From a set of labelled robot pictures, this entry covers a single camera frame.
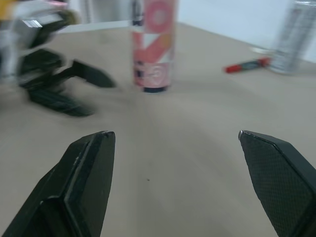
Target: red marker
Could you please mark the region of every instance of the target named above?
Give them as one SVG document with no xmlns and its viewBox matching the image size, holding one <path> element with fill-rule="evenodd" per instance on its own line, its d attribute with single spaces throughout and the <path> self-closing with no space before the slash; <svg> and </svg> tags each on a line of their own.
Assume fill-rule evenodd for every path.
<svg viewBox="0 0 316 237">
<path fill-rule="evenodd" d="M 236 64 L 225 68 L 226 73 L 236 73 L 240 71 L 253 70 L 256 68 L 265 67 L 270 64 L 270 58 L 260 58 L 256 61 L 251 61 L 242 64 Z"/>
</svg>

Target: pink can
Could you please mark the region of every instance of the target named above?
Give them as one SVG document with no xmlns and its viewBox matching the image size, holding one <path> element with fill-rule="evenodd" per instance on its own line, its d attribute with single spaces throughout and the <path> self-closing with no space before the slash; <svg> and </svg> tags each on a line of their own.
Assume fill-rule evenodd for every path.
<svg viewBox="0 0 316 237">
<path fill-rule="evenodd" d="M 171 85 L 177 0 L 132 0 L 134 83 L 157 93 Z"/>
</svg>

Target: table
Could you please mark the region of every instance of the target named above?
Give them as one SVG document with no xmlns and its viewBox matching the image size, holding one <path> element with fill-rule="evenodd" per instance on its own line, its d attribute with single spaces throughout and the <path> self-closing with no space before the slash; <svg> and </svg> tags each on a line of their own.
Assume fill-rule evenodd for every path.
<svg viewBox="0 0 316 237">
<path fill-rule="evenodd" d="M 68 82 L 96 108 L 91 117 L 55 114 L 0 88 L 0 232 L 71 142 L 112 130 L 117 146 L 103 237 L 277 236 L 237 136 L 246 129 L 289 141 L 316 166 L 314 66 L 303 63 L 297 76 L 224 74 L 223 66 L 258 55 L 246 43 L 193 27 L 177 31 L 176 77 L 166 93 L 131 84 L 126 28 L 60 34 L 49 45 L 118 82 L 115 89 Z"/>
</svg>

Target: silver can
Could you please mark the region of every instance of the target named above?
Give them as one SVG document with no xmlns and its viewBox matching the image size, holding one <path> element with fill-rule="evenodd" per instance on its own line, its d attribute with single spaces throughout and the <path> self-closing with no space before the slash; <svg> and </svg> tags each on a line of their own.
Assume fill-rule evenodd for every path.
<svg viewBox="0 0 316 237">
<path fill-rule="evenodd" d="M 297 0 L 291 8 L 270 63 L 270 70 L 291 74 L 306 49 L 316 20 L 316 0 Z"/>
</svg>

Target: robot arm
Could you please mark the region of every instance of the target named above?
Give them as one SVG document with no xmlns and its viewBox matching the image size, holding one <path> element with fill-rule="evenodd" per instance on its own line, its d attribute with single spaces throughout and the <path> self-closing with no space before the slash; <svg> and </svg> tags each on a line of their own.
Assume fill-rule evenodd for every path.
<svg viewBox="0 0 316 237">
<path fill-rule="evenodd" d="M 4 68 L 10 80 L 27 91 L 31 101 L 71 116 L 87 116 L 91 114 L 89 109 L 61 94 L 61 84 L 75 76 L 98 87 L 115 87 L 114 82 L 102 70 L 78 60 L 57 73 L 63 66 L 63 57 L 41 48 L 71 20 L 68 11 L 41 0 L 17 4 L 3 50 Z"/>
</svg>

